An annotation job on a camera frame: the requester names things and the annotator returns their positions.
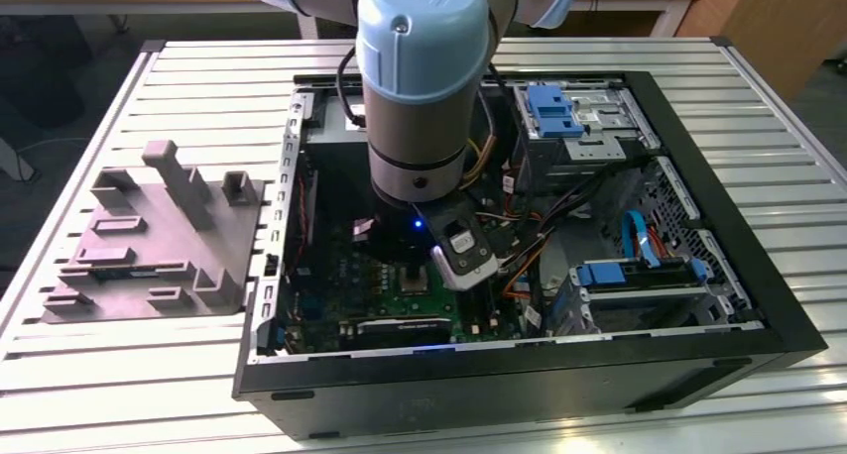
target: red wire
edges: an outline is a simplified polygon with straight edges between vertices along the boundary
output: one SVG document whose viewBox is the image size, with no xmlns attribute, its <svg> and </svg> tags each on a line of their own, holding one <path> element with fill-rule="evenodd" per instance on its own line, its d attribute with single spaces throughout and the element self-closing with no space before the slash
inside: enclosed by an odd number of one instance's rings
<svg viewBox="0 0 847 454">
<path fill-rule="evenodd" d="M 509 207 L 510 207 L 510 203 L 512 203 L 512 195 L 510 193 L 508 193 L 505 195 L 505 201 L 502 202 L 502 209 L 504 209 L 504 213 L 508 217 L 510 218 L 517 218 L 520 217 L 520 214 L 514 213 Z M 541 215 L 538 213 L 536 213 L 534 211 L 532 211 L 529 213 L 529 219 L 534 219 L 536 221 L 541 221 Z"/>
<path fill-rule="evenodd" d="M 506 292 L 502 296 L 505 298 L 532 298 L 526 292 Z"/>
<path fill-rule="evenodd" d="M 649 236 L 649 241 L 652 241 L 652 244 L 656 246 L 656 251 L 659 251 L 659 256 L 661 258 L 667 258 L 668 256 L 667 248 L 664 247 L 664 242 L 661 241 L 661 238 L 659 237 L 659 233 L 656 232 L 655 228 L 649 227 L 647 229 L 647 234 Z"/>
<path fill-rule="evenodd" d="M 301 176 L 297 179 L 298 182 L 298 186 L 301 188 L 301 237 L 302 237 L 302 241 L 301 241 L 301 247 L 297 251 L 297 257 L 294 259 L 294 264 L 291 265 L 291 271 L 288 274 L 294 273 L 294 271 L 297 270 L 297 266 L 298 264 L 301 264 L 301 258 L 303 257 L 303 253 L 306 252 L 306 243 L 309 241 L 309 234 L 307 234 L 307 228 L 309 228 L 309 221 L 306 218 L 306 183 L 303 182 L 303 177 Z"/>
</svg>

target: white table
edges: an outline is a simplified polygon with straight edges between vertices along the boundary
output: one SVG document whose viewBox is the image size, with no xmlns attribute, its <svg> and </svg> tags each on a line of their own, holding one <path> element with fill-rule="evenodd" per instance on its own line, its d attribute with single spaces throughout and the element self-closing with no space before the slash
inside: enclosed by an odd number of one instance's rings
<svg viewBox="0 0 847 454">
<path fill-rule="evenodd" d="M 508 40 L 509 69 L 648 70 L 768 249 L 828 351 L 681 411 L 295 444 L 230 398 L 243 315 L 47 325 L 103 167 L 152 180 L 142 148 L 171 139 L 206 180 L 271 181 L 292 76 L 333 72 L 346 41 L 168 43 L 131 69 L 0 304 L 0 453 L 767 452 L 847 445 L 847 174 L 732 49 L 708 40 Z M 260 219 L 267 221 L 266 211 Z M 266 244 L 259 231 L 256 247 Z M 262 270 L 255 256 L 250 273 Z"/>
</svg>

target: black computer case frame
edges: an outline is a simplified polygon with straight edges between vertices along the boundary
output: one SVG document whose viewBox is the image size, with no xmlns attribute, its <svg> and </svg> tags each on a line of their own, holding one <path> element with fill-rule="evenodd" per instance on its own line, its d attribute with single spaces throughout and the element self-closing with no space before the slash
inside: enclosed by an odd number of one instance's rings
<svg viewBox="0 0 847 454">
<path fill-rule="evenodd" d="M 756 311 L 745 316 L 767 328 L 256 365 L 247 363 L 247 303 L 232 396 L 252 402 L 294 439 L 679 408 L 751 373 L 785 367 L 827 348 L 649 73 L 504 77 L 624 81 L 700 209 L 703 229 L 717 238 L 756 301 Z"/>
</svg>

